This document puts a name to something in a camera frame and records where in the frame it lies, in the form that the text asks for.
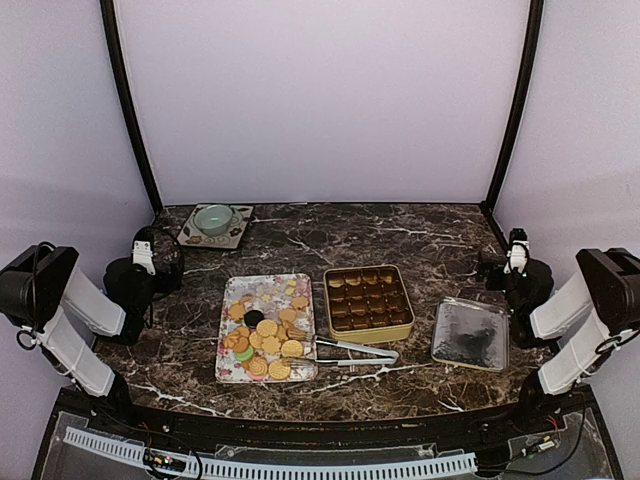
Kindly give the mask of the metal serving tongs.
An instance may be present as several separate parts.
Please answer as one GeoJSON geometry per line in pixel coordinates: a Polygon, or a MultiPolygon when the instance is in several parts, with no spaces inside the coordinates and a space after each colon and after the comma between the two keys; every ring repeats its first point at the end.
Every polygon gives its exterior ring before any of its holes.
{"type": "Polygon", "coordinates": [[[399,360],[399,353],[395,350],[380,349],[363,344],[355,344],[335,339],[314,337],[312,344],[315,346],[330,347],[335,350],[343,350],[348,353],[358,353],[358,358],[306,358],[306,357],[284,357],[284,364],[291,368],[315,368],[319,366],[370,366],[394,365],[399,360]]]}

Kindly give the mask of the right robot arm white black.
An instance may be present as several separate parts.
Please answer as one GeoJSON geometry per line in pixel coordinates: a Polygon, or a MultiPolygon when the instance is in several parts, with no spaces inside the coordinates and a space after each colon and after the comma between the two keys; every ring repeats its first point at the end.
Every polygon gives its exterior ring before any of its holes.
{"type": "Polygon", "coordinates": [[[552,270],[532,257],[521,228],[502,254],[481,251],[477,275],[489,291],[503,293],[510,331],[522,349],[560,347],[524,380],[511,426],[530,434],[549,416],[554,398],[572,394],[612,353],[639,336],[639,259],[624,248],[581,249],[577,271],[561,286],[552,270]]]}

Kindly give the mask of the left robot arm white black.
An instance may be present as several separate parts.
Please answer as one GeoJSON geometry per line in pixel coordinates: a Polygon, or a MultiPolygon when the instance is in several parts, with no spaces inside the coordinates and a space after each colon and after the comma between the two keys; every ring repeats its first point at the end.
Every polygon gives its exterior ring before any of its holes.
{"type": "Polygon", "coordinates": [[[17,327],[19,346],[38,349],[53,367],[103,405],[101,417],[120,436],[141,427],[123,375],[95,353],[88,338],[124,346],[153,325],[154,306],[178,290],[184,255],[171,233],[147,226],[134,236],[131,253],[112,261],[102,286],[80,266],[71,246],[43,241],[1,271],[1,313],[17,327]]]}

